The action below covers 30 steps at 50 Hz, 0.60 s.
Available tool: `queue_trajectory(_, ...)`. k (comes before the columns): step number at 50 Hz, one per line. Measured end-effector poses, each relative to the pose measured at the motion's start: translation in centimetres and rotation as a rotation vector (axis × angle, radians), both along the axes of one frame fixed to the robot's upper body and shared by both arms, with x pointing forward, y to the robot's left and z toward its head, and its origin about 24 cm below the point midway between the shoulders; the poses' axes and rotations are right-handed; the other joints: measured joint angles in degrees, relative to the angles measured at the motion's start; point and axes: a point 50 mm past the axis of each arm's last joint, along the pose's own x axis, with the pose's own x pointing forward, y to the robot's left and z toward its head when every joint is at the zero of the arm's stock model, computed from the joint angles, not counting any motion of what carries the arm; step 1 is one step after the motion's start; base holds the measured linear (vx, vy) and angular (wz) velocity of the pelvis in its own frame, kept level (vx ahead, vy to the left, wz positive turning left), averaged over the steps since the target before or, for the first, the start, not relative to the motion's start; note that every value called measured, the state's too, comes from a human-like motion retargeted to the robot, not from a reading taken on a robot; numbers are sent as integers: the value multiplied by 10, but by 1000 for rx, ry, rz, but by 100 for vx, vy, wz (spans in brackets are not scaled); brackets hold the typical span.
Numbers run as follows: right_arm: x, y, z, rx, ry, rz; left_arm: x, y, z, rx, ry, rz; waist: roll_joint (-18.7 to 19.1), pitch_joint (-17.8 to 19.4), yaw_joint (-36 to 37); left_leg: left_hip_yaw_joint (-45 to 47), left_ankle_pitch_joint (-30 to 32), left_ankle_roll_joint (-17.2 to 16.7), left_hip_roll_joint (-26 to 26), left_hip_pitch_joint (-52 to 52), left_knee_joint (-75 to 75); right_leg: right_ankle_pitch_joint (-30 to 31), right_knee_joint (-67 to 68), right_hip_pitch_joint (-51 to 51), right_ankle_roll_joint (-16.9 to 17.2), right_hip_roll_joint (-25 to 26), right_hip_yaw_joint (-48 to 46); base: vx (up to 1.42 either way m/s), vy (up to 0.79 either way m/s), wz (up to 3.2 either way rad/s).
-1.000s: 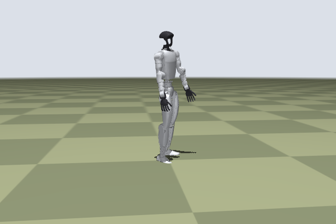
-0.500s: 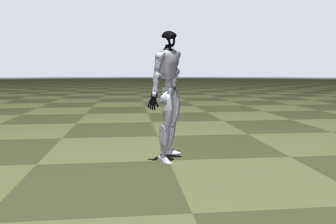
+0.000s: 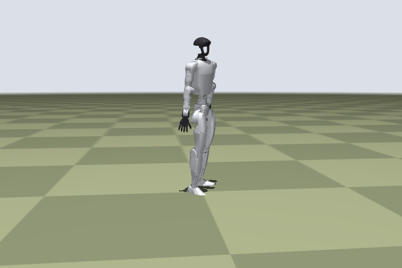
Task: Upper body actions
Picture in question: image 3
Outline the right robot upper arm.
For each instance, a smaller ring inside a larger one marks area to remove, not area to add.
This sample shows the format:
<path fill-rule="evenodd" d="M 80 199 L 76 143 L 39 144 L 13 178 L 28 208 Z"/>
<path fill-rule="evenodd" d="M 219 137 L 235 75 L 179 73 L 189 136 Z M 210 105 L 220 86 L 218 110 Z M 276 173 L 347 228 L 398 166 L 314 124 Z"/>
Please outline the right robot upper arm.
<path fill-rule="evenodd" d="M 190 87 L 190 95 L 192 95 L 195 92 L 195 89 L 191 85 L 193 82 L 194 73 L 197 71 L 197 63 L 191 62 L 186 64 L 185 71 L 185 87 Z"/>

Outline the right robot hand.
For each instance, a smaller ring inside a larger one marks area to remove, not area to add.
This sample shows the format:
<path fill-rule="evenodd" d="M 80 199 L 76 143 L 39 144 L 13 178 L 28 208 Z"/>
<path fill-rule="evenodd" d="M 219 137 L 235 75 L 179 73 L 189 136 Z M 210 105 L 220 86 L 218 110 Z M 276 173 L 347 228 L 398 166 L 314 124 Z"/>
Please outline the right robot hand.
<path fill-rule="evenodd" d="M 183 132 L 185 132 L 185 127 L 186 127 L 186 132 L 188 132 L 188 125 L 190 126 L 190 128 L 192 128 L 191 125 L 190 125 L 190 123 L 189 123 L 189 120 L 188 120 L 189 114 L 190 114 L 190 112 L 188 111 L 188 116 L 184 116 L 184 115 L 183 115 L 183 111 L 182 111 L 182 117 L 183 117 L 183 118 L 182 118 L 181 121 L 180 121 L 180 125 L 179 125 L 178 130 L 180 130 L 181 125 L 182 125 L 181 131 L 182 131 L 182 129 L 183 129 Z M 183 126 L 184 126 L 184 128 L 183 128 Z"/>

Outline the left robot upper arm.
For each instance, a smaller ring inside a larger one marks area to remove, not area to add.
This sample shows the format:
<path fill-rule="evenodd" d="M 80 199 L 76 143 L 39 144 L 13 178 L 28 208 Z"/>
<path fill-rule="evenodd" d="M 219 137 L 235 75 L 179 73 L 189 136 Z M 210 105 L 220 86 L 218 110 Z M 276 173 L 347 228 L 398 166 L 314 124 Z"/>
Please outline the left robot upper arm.
<path fill-rule="evenodd" d="M 213 63 L 213 66 L 214 66 L 214 73 L 213 73 L 213 79 L 214 79 L 214 77 L 215 77 L 215 69 L 217 68 L 217 63 L 213 62 L 213 61 L 212 61 L 212 63 Z M 215 89 L 215 88 L 216 88 L 216 84 L 212 81 L 212 90 Z"/>

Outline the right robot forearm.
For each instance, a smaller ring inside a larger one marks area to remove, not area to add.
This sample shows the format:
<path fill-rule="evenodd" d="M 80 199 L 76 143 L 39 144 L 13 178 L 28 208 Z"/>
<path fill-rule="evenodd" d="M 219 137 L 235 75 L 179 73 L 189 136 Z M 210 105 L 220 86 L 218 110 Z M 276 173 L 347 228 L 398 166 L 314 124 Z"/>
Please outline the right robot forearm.
<path fill-rule="evenodd" d="M 188 116 L 188 111 L 190 109 L 191 104 L 191 95 L 190 95 L 190 87 L 185 87 L 184 93 L 183 93 L 183 98 L 184 98 L 184 106 L 183 106 L 183 115 Z"/>

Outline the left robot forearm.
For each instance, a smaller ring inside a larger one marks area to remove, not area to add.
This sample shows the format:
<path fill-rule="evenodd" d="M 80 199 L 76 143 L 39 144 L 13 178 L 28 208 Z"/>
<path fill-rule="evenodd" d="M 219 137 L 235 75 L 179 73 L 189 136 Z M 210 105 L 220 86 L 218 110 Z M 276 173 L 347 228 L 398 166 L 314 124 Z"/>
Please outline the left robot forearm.
<path fill-rule="evenodd" d="M 206 97 L 208 97 L 208 98 L 207 98 L 207 103 L 209 104 L 209 106 L 210 106 L 210 105 L 211 105 L 211 103 L 212 103 L 212 99 L 213 99 L 214 90 L 215 90 L 215 89 L 211 90 L 211 93 L 210 93 L 210 94 L 208 94 L 208 95 L 206 95 Z"/>

